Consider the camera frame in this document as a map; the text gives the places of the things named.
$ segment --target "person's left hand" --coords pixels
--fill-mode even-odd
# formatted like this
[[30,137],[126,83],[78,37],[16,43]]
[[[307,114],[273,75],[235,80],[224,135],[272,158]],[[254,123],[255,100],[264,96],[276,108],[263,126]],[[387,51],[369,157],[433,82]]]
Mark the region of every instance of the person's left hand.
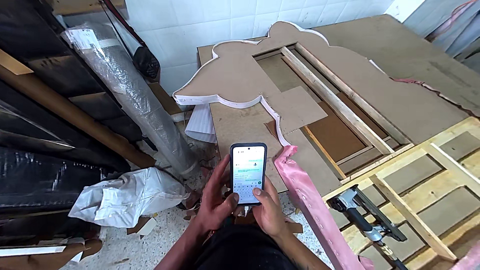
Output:
[[230,155],[226,155],[215,167],[202,194],[202,202],[197,216],[193,219],[205,232],[220,228],[223,220],[237,207],[239,195],[230,194],[225,201],[222,199],[222,187],[229,179],[229,172],[225,171],[230,162]]

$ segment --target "black bag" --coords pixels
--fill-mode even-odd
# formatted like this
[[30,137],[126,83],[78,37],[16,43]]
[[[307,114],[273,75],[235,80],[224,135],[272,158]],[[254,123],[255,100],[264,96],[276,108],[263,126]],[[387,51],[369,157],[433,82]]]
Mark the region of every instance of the black bag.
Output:
[[117,32],[117,35],[119,36],[119,38],[122,41],[125,49],[127,50],[128,54],[130,55],[135,68],[138,71],[140,71],[140,73],[149,82],[158,83],[160,81],[160,63],[158,62],[155,55],[152,54],[152,52],[147,47],[147,44],[145,44],[145,42],[137,35],[135,30],[125,21],[125,19],[118,12],[118,10],[115,8],[115,6],[112,4],[112,2],[110,0],[103,0],[103,3],[107,6],[107,8],[110,10],[110,12],[112,12],[112,14],[115,16],[115,18],[117,18],[117,20],[125,27],[125,29],[138,41],[138,43],[140,43],[140,47],[137,48],[134,55],[132,56],[132,53],[128,50],[127,46],[125,45],[125,42],[121,38],[120,33],[118,33],[114,23],[112,22],[112,20],[108,16],[107,11],[105,11],[105,9],[104,9],[105,14],[107,15],[108,19],[112,23],[113,28]]

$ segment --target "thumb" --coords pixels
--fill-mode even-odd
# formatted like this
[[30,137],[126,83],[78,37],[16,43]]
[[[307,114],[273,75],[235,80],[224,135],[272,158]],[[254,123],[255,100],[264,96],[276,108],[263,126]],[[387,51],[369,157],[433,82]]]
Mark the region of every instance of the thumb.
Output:
[[240,197],[237,193],[230,194],[221,205],[217,206],[215,212],[222,218],[228,217],[237,207],[239,198]]
[[253,189],[253,195],[263,205],[264,208],[270,210],[275,206],[275,202],[268,192],[256,187]]

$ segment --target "cardboard tube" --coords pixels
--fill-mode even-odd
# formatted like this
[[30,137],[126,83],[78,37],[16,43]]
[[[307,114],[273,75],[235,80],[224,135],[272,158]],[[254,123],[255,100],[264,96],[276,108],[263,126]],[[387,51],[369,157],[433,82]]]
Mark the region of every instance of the cardboard tube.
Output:
[[0,78],[136,166],[144,169],[155,165],[155,159],[138,151],[127,139],[95,121],[68,99],[44,84],[34,74],[15,75],[0,65]]

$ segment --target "bubble wrap roll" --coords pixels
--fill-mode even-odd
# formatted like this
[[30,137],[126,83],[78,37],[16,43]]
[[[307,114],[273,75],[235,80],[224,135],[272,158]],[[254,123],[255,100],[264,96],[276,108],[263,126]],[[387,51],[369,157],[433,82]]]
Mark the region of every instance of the bubble wrap roll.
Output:
[[112,91],[122,109],[181,175],[198,171],[194,153],[108,25],[85,23],[61,36]]

